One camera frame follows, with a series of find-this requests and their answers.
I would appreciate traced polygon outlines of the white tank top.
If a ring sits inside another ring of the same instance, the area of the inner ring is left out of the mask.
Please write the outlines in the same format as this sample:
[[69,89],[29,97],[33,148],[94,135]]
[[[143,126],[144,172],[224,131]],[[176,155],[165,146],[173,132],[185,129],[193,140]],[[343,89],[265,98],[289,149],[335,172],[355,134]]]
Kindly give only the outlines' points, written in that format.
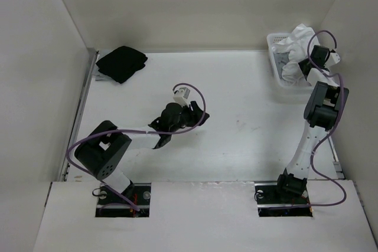
[[301,78],[305,79],[299,63],[307,58],[308,43],[314,34],[315,32],[311,27],[300,24],[287,38],[274,44],[274,53],[289,53],[289,62],[282,67],[282,78],[284,80],[296,83]]

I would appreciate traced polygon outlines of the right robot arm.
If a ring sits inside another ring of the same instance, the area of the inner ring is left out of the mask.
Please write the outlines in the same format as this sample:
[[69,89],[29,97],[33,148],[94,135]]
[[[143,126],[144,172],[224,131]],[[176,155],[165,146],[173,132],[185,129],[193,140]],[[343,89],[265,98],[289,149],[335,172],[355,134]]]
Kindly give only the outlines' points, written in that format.
[[302,138],[273,189],[275,198],[280,202],[303,196],[309,171],[314,168],[315,153],[338,126],[349,95],[342,77],[338,74],[335,80],[326,68],[328,60],[337,58],[335,51],[321,45],[315,45],[308,51],[309,57],[302,60],[299,67],[314,88],[304,110]]

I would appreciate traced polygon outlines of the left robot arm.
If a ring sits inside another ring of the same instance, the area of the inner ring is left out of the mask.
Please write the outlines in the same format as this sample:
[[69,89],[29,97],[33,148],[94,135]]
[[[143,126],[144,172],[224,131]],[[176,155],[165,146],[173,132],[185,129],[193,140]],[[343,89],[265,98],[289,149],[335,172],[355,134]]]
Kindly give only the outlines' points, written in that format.
[[195,101],[187,106],[169,103],[159,117],[141,128],[143,134],[108,133],[79,145],[74,156],[92,176],[113,189],[112,197],[118,203],[126,204],[132,199],[134,188],[133,182],[118,167],[126,151],[162,148],[170,142],[173,133],[201,126],[209,117]]

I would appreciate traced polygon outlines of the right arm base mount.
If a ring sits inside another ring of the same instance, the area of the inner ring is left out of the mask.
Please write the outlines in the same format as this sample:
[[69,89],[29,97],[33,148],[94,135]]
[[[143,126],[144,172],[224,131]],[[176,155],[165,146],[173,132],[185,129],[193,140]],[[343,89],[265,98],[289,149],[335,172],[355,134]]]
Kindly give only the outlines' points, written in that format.
[[255,183],[254,199],[260,217],[312,217],[311,208],[295,208],[309,204],[306,189],[302,195],[285,195],[277,191],[276,182],[258,182]]

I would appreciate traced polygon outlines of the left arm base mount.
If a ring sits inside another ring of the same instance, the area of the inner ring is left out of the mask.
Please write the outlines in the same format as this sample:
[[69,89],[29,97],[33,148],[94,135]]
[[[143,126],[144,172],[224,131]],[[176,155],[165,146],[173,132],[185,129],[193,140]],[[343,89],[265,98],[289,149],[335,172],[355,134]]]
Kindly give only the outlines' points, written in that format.
[[124,198],[112,192],[101,184],[92,191],[92,196],[97,198],[96,218],[148,218],[151,203],[151,183],[134,184],[128,192],[127,198],[139,208],[136,211]]

